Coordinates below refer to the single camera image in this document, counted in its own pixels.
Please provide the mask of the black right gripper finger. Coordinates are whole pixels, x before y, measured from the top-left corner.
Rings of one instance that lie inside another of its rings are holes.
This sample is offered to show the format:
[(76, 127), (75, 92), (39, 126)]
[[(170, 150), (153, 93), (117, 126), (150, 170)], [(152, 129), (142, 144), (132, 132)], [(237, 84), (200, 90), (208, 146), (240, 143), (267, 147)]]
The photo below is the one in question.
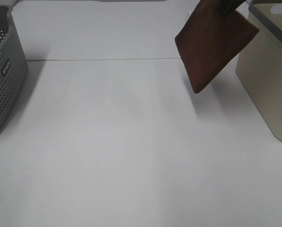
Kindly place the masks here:
[(220, 0), (218, 4), (218, 12), (222, 17), (226, 17), (235, 11), (245, 0)]

